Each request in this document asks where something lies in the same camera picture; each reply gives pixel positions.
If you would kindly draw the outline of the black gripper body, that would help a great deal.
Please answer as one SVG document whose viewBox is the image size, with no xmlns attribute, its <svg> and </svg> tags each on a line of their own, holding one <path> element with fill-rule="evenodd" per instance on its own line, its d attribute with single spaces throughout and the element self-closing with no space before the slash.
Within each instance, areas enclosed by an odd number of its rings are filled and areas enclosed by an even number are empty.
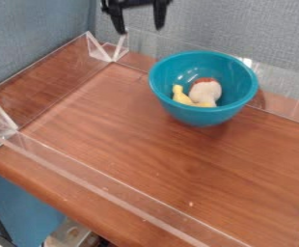
<svg viewBox="0 0 299 247">
<path fill-rule="evenodd" d="M 145 5 L 165 7 L 172 0 L 100 0 L 101 10 L 108 13 L 118 13 L 122 9 Z"/>
</svg>

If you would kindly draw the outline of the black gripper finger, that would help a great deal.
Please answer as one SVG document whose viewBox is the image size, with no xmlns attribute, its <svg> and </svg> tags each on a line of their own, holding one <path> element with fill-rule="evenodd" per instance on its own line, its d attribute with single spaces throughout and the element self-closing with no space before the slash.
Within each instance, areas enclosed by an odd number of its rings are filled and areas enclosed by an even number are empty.
<svg viewBox="0 0 299 247">
<path fill-rule="evenodd" d="M 110 15 L 110 20 L 112 20 L 116 32 L 120 35 L 124 35 L 126 33 L 126 30 L 125 30 L 122 9 L 118 6 L 110 6 L 109 15 Z"/>
<path fill-rule="evenodd" d="M 154 17 L 154 26 L 160 30 L 165 24 L 168 0 L 154 0 L 153 1 L 153 17 Z"/>
</svg>

